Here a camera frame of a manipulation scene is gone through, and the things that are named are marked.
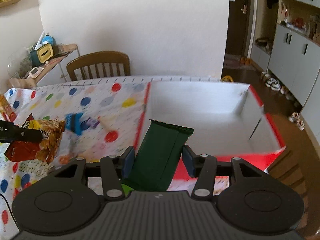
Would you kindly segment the orange yellow chips bag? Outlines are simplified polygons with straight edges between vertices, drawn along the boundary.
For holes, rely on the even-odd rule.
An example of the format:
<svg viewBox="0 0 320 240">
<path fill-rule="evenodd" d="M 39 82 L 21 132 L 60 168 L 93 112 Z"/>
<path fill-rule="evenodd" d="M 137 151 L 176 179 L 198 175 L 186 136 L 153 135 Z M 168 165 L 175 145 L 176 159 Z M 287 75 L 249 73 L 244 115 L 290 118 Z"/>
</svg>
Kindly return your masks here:
<svg viewBox="0 0 320 240">
<path fill-rule="evenodd" d="M 65 126 L 65 121 L 36 120 L 30 114 L 20 128 L 20 138 L 9 144 L 5 156 L 13 162 L 39 160 L 49 164 L 56 156 Z"/>
</svg>

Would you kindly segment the dark green snack packet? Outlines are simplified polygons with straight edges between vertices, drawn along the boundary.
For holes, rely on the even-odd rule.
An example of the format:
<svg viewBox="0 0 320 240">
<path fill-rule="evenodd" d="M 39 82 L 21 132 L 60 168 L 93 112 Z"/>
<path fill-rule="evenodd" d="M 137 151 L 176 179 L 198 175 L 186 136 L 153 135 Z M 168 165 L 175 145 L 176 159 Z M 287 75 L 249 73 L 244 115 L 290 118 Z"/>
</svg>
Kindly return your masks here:
<svg viewBox="0 0 320 240">
<path fill-rule="evenodd" d="M 129 176 L 123 184 L 136 191 L 167 191 L 181 150 L 194 129 L 151 120 Z"/>
</svg>

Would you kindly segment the sausage stick red tip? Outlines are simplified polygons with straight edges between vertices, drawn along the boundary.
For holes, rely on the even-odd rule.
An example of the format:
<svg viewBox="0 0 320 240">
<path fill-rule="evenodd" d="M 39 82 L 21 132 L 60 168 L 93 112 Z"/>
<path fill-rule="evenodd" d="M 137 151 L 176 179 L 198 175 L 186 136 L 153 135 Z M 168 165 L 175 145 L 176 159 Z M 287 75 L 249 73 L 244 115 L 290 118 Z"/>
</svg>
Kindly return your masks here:
<svg viewBox="0 0 320 240">
<path fill-rule="evenodd" d="M 98 116 L 98 120 L 99 120 L 101 126 L 106 131 L 106 133 L 109 133 L 112 131 L 112 124 L 111 124 L 110 120 L 108 120 L 108 118 L 106 118 L 104 116 Z"/>
</svg>

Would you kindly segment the purple candy packet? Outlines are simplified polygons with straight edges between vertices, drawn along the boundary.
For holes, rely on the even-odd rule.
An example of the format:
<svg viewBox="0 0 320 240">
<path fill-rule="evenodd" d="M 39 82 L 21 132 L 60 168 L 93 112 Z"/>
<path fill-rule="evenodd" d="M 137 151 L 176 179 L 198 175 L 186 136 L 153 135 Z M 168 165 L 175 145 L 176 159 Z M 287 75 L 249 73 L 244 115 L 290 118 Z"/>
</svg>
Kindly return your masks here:
<svg viewBox="0 0 320 240">
<path fill-rule="evenodd" d="M 91 129 L 96 129 L 96 127 L 99 125 L 100 121 L 98 119 L 94 118 L 88 118 L 87 120 L 83 121 L 81 123 L 81 129 L 83 131 L 91 128 Z"/>
</svg>

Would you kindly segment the blue Oreo snack packet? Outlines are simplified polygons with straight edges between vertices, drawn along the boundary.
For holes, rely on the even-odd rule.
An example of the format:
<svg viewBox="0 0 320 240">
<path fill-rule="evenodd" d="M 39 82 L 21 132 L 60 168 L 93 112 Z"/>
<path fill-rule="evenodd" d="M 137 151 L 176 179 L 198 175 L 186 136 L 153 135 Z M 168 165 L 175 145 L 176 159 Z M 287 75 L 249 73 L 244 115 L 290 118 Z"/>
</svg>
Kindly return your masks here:
<svg viewBox="0 0 320 240">
<path fill-rule="evenodd" d="M 65 115 L 66 129 L 72 131 L 76 135 L 82 135 L 80 118 L 83 113 L 68 113 Z"/>
</svg>

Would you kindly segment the white long snack packet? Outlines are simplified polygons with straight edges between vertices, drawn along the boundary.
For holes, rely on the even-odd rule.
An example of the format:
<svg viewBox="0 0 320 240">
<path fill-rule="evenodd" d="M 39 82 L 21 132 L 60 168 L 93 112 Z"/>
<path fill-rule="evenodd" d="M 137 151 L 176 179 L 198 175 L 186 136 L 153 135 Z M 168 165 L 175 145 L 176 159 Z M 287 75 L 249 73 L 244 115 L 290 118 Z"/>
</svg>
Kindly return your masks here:
<svg viewBox="0 0 320 240">
<path fill-rule="evenodd" d="M 52 162 L 54 167 L 66 165 L 75 156 L 74 146 L 77 139 L 78 136 L 74 132 L 67 129 L 63 132 L 56 156 Z"/>
</svg>

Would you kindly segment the orange tea bottle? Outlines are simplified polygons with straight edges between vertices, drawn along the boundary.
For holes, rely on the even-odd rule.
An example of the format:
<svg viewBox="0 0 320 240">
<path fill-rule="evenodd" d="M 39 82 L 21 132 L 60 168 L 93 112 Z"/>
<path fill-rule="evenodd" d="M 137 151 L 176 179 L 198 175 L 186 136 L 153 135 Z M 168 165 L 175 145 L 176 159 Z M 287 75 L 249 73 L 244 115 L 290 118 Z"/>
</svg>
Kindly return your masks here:
<svg viewBox="0 0 320 240">
<path fill-rule="evenodd" d="M 0 94 L 0 110 L 5 121 L 14 122 L 17 118 L 16 113 L 3 94 Z"/>
</svg>

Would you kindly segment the white pink timer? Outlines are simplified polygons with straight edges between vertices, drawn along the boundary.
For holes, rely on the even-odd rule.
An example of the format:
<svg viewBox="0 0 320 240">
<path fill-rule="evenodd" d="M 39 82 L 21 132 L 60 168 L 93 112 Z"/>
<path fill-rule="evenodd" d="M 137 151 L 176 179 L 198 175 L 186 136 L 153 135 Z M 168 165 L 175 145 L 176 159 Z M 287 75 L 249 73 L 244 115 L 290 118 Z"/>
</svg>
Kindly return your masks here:
<svg viewBox="0 0 320 240">
<path fill-rule="evenodd" d="M 43 67 L 34 67 L 33 69 L 31 69 L 30 71 L 29 71 L 29 75 L 28 75 L 28 79 L 29 78 L 32 78 L 32 79 L 35 79 L 35 78 L 37 78 L 40 74 L 41 74 L 41 72 L 44 70 L 44 68 Z"/>
</svg>

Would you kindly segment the yellow teal tissue holder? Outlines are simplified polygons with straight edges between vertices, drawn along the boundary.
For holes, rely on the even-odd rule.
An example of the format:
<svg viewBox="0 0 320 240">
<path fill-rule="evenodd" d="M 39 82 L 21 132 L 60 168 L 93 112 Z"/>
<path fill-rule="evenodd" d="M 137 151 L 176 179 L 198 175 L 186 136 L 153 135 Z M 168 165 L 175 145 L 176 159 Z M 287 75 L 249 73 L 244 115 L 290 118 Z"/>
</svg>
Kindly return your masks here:
<svg viewBox="0 0 320 240">
<path fill-rule="evenodd" d="M 49 61 L 54 56 L 53 47 L 51 44 L 45 44 L 38 50 L 33 50 L 30 53 L 30 59 L 33 67 L 39 67 Z"/>
</svg>

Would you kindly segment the wooden chair right side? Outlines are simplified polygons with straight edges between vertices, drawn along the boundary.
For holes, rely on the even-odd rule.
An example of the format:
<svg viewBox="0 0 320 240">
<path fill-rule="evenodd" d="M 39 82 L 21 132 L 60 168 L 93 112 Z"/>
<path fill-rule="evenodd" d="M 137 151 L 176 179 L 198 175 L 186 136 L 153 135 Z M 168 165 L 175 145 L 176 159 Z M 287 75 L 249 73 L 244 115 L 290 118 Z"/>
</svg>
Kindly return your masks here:
<svg viewBox="0 0 320 240">
<path fill-rule="evenodd" d="M 297 227 L 298 230 L 302 230 L 307 226 L 308 222 L 309 201 L 305 178 L 298 163 L 297 153 L 286 146 L 285 150 L 267 168 L 267 171 L 273 178 L 296 191 L 303 199 L 305 211 Z"/>
</svg>

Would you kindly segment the wooden chair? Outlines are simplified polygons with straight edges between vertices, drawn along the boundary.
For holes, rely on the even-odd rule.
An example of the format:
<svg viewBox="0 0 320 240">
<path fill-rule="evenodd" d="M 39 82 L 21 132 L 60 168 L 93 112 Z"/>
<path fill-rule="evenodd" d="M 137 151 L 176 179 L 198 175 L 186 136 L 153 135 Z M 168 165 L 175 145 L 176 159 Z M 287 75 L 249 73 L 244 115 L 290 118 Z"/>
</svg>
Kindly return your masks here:
<svg viewBox="0 0 320 240">
<path fill-rule="evenodd" d="M 297 153 L 286 146 L 285 150 L 267 168 L 267 171 L 273 178 L 296 191 L 303 199 L 305 211 L 297 227 L 298 230 L 302 230 L 307 226 L 308 222 L 309 201 L 305 178 L 298 163 Z"/>
<path fill-rule="evenodd" d="M 99 51 L 77 57 L 66 66 L 71 81 L 130 76 L 130 59 L 118 51 Z"/>
</svg>

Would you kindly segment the entry door rug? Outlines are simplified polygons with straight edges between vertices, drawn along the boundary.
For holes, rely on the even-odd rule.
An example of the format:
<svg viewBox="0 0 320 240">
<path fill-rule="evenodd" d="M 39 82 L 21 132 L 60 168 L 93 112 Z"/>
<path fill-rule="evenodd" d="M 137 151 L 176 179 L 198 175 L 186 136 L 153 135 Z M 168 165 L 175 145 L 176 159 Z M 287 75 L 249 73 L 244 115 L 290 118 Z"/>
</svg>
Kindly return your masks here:
<svg viewBox="0 0 320 240">
<path fill-rule="evenodd" d="M 223 68 L 256 71 L 252 65 L 241 63 L 240 60 L 240 55 L 226 54 L 223 61 Z"/>
</svg>

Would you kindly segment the wooden chair far side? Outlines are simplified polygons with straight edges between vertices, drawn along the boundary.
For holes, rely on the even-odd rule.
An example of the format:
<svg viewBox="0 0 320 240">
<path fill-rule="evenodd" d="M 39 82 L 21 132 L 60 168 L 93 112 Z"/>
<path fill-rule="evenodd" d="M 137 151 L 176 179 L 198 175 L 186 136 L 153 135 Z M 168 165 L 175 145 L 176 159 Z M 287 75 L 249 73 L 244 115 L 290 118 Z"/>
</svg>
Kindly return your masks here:
<svg viewBox="0 0 320 240">
<path fill-rule="evenodd" d="M 130 76 L 130 59 L 118 51 L 99 51 L 77 57 L 66 66 L 71 81 Z"/>
</svg>

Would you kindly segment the orange slippers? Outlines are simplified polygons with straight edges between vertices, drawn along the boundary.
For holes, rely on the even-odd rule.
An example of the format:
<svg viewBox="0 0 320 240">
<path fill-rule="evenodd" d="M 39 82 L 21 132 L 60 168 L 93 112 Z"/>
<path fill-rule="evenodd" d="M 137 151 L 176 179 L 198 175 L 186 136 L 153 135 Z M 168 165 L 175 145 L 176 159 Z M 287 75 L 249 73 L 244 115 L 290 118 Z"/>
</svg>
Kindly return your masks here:
<svg viewBox="0 0 320 240">
<path fill-rule="evenodd" d="M 252 64 L 252 59 L 251 58 L 249 58 L 249 57 L 242 57 L 241 59 L 240 59 L 240 63 L 241 64 L 244 64 L 244 65 L 251 65 Z"/>
</svg>

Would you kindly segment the white wall cabinets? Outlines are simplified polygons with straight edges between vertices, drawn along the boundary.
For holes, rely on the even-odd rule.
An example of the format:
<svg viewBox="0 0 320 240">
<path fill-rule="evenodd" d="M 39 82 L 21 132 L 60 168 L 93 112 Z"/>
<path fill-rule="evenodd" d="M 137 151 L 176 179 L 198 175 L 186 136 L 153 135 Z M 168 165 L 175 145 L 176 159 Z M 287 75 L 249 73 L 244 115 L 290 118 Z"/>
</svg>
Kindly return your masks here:
<svg viewBox="0 0 320 240">
<path fill-rule="evenodd" d="M 251 58 L 305 108 L 319 80 L 319 0 L 257 0 Z"/>
</svg>

